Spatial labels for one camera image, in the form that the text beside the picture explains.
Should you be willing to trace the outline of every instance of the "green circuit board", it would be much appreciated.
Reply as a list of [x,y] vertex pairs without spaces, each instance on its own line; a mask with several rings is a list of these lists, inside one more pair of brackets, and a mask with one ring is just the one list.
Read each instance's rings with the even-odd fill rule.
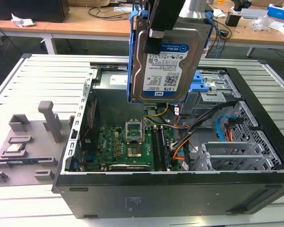
[[[132,127],[130,133],[132,136],[139,136],[139,128]],[[99,171],[100,164],[139,164],[150,166],[154,170],[153,150],[151,143],[151,127],[145,127],[142,131],[142,144],[130,143],[125,141],[124,127],[101,127],[98,141],[98,150],[96,155],[84,155],[85,171]],[[166,142],[173,142],[173,131],[166,129],[164,131]]]

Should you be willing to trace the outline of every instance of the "metal work table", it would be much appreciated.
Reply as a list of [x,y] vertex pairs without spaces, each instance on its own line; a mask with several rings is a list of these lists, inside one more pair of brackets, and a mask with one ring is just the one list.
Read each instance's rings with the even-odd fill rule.
[[[0,147],[10,130],[13,114],[43,120],[41,100],[52,100],[61,120],[75,114],[89,62],[110,56],[39,55],[21,58],[0,87]],[[113,57],[127,62],[127,57]],[[200,66],[234,67],[284,135],[284,82],[268,66],[255,60],[203,59]],[[0,188],[1,226],[45,226],[49,223],[84,226],[284,226],[284,197],[254,215],[168,218],[76,219],[51,185]]]

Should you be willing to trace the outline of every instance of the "desk leg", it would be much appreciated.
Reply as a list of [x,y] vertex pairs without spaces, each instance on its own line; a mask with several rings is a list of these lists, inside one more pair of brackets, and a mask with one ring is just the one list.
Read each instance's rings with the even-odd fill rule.
[[246,56],[250,58],[254,51],[255,51],[255,48],[254,47],[250,47],[250,49],[248,50]]
[[46,36],[44,36],[44,41],[45,41],[48,54],[57,54],[55,42],[52,38],[52,35],[46,34]]

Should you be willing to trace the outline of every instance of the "hard drive label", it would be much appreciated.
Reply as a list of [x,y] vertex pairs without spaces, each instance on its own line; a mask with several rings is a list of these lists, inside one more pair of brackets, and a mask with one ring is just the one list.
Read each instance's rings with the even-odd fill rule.
[[160,54],[148,54],[143,91],[176,92],[182,74],[179,63],[187,57],[186,44],[162,44]]

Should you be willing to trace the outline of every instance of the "black computer case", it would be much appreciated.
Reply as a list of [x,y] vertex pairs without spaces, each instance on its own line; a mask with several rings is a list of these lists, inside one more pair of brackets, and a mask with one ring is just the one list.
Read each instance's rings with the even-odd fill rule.
[[[284,161],[284,136],[239,72],[225,70]],[[238,215],[282,197],[284,173],[59,175],[55,186],[76,218]]]
[[0,20],[11,14],[33,21],[63,22],[69,12],[68,0],[0,0]]

